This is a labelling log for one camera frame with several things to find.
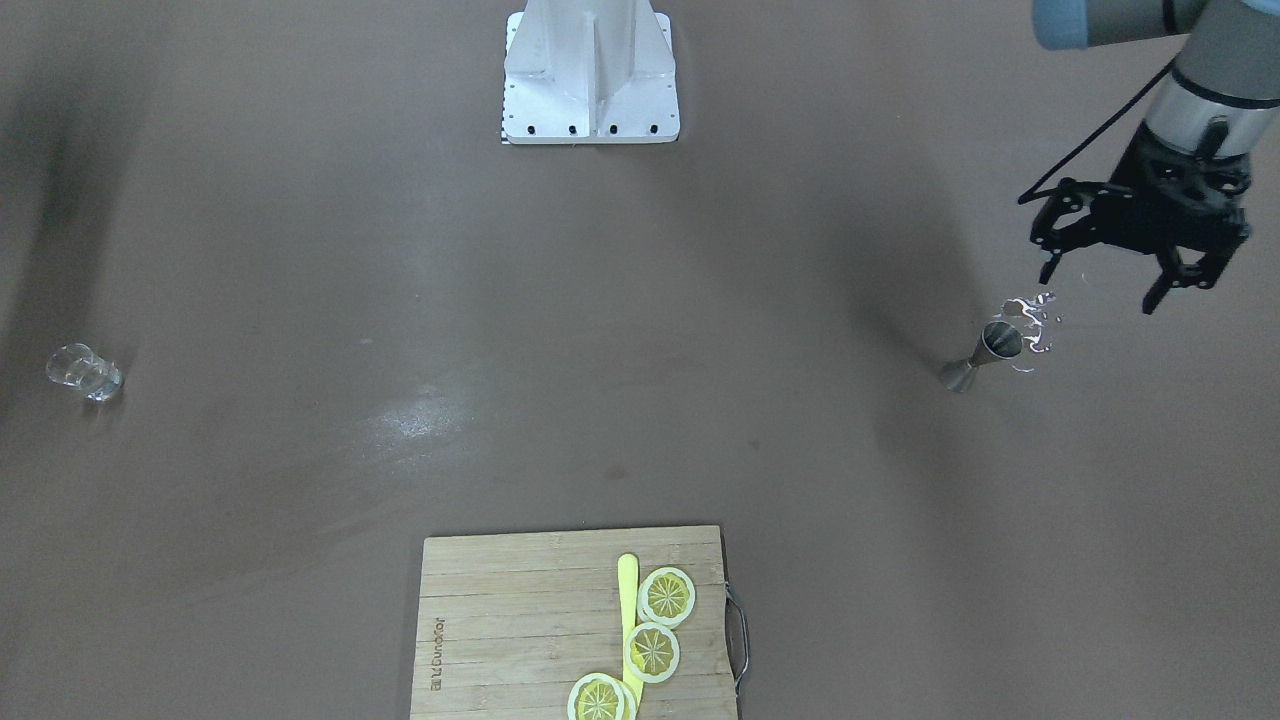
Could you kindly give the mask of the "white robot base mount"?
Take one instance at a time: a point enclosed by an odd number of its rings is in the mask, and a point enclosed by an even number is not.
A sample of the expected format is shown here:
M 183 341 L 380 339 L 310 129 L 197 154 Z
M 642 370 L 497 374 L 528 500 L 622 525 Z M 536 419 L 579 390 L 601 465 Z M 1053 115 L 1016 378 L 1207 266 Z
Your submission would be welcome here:
M 529 1 L 504 27 L 509 145 L 672 143 L 681 135 L 671 18 L 649 1 Z

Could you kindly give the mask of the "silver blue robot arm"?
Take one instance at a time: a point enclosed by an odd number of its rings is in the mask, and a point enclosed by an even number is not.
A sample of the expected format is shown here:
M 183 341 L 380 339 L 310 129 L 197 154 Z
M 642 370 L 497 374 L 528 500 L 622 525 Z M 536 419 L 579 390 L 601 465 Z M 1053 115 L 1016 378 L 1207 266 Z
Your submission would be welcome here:
M 1032 22 L 1050 50 L 1185 37 L 1142 87 L 1153 101 L 1106 181 L 1051 168 L 1021 195 L 1041 205 L 1029 234 L 1044 252 L 1039 282 L 1066 254 L 1106 245 L 1157 261 L 1146 314 L 1172 290 L 1215 287 L 1251 237 L 1251 151 L 1277 118 L 1277 4 L 1036 1 Z

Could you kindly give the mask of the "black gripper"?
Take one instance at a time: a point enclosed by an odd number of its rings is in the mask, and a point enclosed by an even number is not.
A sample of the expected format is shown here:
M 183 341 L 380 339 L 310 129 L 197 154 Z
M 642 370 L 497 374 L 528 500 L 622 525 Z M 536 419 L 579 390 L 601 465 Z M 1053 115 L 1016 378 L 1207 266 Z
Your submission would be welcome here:
M 1029 191 L 1028 202 L 1039 202 L 1029 231 L 1043 255 L 1038 283 L 1050 283 L 1066 254 L 1097 243 L 1098 225 L 1106 243 L 1155 252 L 1161 272 L 1142 300 L 1144 314 L 1172 290 L 1213 288 L 1252 234 L 1242 208 L 1249 156 L 1216 155 L 1229 129 L 1226 120 L 1211 120 L 1183 152 L 1142 123 L 1108 179 L 1116 193 L 1105 182 L 1073 178 Z

